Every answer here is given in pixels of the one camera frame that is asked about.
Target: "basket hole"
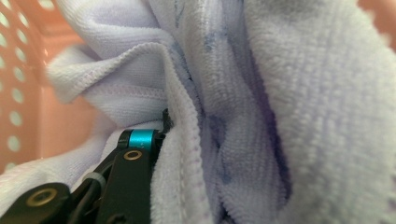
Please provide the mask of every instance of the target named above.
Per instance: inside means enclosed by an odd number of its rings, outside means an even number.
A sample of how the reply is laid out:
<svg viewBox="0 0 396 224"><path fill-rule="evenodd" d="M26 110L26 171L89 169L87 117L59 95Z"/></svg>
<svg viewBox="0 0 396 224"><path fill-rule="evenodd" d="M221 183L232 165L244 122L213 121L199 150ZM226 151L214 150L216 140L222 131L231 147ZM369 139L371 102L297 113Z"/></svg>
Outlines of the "basket hole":
<svg viewBox="0 0 396 224"><path fill-rule="evenodd" d="M9 150L17 152L21 149L21 141L17 136L10 136L7 141L7 146Z"/></svg>
<svg viewBox="0 0 396 224"><path fill-rule="evenodd" d="M15 100L17 103L23 103L23 94L20 90L18 89L12 89L12 98Z"/></svg>
<svg viewBox="0 0 396 224"><path fill-rule="evenodd" d="M3 3L3 5L8 9L11 9L11 4L9 3L8 0L1 0L1 3Z"/></svg>
<svg viewBox="0 0 396 224"><path fill-rule="evenodd" d="M22 72L22 70L19 67L14 68L14 76L20 82L25 81L24 73Z"/></svg>
<svg viewBox="0 0 396 224"><path fill-rule="evenodd" d="M7 40L1 33L0 33L0 46L4 48L7 46Z"/></svg>
<svg viewBox="0 0 396 224"><path fill-rule="evenodd" d="M6 67L6 63L4 62L3 57L0 56L0 68L3 69L5 67Z"/></svg>
<svg viewBox="0 0 396 224"><path fill-rule="evenodd" d="M7 17L0 12L0 23L6 27L9 27L9 22L7 20Z"/></svg>
<svg viewBox="0 0 396 224"><path fill-rule="evenodd" d="M26 35L23 33L22 30L17 30L17 35L18 35L18 38L20 39L20 41L21 41L23 44L27 44Z"/></svg>
<svg viewBox="0 0 396 224"><path fill-rule="evenodd" d="M17 164L15 164L14 162L9 162L9 163L7 163L7 165L4 169L5 169L5 171L8 171L8 170L14 168L15 166L17 166Z"/></svg>
<svg viewBox="0 0 396 224"><path fill-rule="evenodd" d="M22 125L22 116L20 113L16 112L16 111L12 111L9 114L9 121L11 121L11 123L15 126L21 126Z"/></svg>
<svg viewBox="0 0 396 224"><path fill-rule="evenodd" d="M26 63L26 55L20 48L15 48L15 54L24 63Z"/></svg>
<svg viewBox="0 0 396 224"><path fill-rule="evenodd" d="M52 1L50 0L38 0L40 6L48 11L52 11L55 9L55 5L53 5Z"/></svg>
<svg viewBox="0 0 396 224"><path fill-rule="evenodd" d="M20 18L20 21L24 26L29 26L29 22L26 20L26 17L21 12L18 14L18 17Z"/></svg>

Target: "laundry basket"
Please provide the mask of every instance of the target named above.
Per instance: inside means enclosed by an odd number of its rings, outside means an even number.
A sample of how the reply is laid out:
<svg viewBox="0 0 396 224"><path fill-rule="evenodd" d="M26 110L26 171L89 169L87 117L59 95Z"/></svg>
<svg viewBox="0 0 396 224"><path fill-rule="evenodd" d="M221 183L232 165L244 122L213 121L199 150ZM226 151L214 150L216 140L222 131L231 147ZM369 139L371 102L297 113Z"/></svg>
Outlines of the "laundry basket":
<svg viewBox="0 0 396 224"><path fill-rule="evenodd" d="M57 102L45 66L82 43L53 1L0 0L0 173L83 143L95 110L83 99ZM396 0L361 0L384 40L396 49Z"/></svg>

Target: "brass screw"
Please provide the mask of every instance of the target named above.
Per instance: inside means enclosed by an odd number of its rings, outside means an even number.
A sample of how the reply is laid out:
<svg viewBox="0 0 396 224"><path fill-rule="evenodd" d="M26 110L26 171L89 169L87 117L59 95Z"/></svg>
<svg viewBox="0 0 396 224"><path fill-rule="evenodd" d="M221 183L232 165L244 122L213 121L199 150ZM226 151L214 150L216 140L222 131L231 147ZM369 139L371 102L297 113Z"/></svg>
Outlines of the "brass screw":
<svg viewBox="0 0 396 224"><path fill-rule="evenodd" d="M38 207L49 203L55 198L57 194L56 189L41 189L32 194L26 201L26 204L31 207Z"/></svg>
<svg viewBox="0 0 396 224"><path fill-rule="evenodd" d="M139 150L128 151L124 154L124 159L127 161L135 161L142 157L142 152Z"/></svg>

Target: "lavender cloth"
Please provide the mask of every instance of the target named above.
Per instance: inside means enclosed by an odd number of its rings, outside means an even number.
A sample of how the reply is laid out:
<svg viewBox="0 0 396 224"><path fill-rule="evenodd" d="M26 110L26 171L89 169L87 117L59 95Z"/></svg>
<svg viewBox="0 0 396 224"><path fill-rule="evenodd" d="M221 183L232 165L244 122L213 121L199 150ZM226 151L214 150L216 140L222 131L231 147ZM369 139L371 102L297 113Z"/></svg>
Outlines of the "lavender cloth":
<svg viewBox="0 0 396 224"><path fill-rule="evenodd" d="M355 2L58 4L88 46L49 78L108 120L80 149L0 176L0 214L36 185L75 188L123 128L159 127L169 107L153 223L396 223L396 60Z"/></svg>

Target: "fabric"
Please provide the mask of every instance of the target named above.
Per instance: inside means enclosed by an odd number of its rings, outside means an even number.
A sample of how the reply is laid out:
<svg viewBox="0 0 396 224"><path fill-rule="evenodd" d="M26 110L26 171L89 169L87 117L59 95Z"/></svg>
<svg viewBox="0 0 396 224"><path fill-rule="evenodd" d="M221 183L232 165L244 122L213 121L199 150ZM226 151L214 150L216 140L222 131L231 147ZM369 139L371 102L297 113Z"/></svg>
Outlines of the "fabric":
<svg viewBox="0 0 396 224"><path fill-rule="evenodd" d="M58 4L87 46L49 79L104 115L80 148L0 176L0 214L39 184L74 189L168 107L153 223L396 223L396 58L355 2Z"/></svg>

